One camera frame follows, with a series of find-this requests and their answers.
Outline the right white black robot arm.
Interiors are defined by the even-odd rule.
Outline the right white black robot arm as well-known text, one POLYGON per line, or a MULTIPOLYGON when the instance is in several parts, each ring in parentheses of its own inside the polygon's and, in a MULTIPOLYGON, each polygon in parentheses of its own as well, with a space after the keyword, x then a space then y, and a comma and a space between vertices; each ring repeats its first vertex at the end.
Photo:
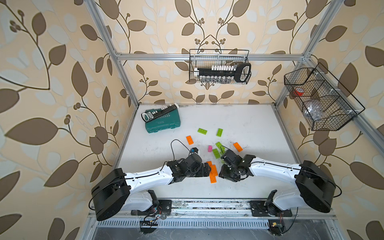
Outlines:
POLYGON ((240 157, 226 150, 221 159, 224 165, 219 176, 232 182, 248 177, 266 177, 292 184, 288 190, 272 190, 266 200, 250 201, 254 217, 291 217, 292 208, 310 207, 329 213, 337 185, 311 161, 302 164, 283 164, 253 155, 240 157))

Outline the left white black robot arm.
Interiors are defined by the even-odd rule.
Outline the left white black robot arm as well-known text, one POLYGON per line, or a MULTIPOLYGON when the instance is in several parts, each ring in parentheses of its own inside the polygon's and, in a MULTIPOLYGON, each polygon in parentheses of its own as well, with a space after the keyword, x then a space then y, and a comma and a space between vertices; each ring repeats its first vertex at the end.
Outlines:
POLYGON ((114 169, 92 188, 93 210, 98 221, 113 217, 121 209, 145 212, 158 205, 152 188, 179 183, 185 178, 209 177, 211 171, 209 163, 204 163, 196 153, 140 173, 114 169))

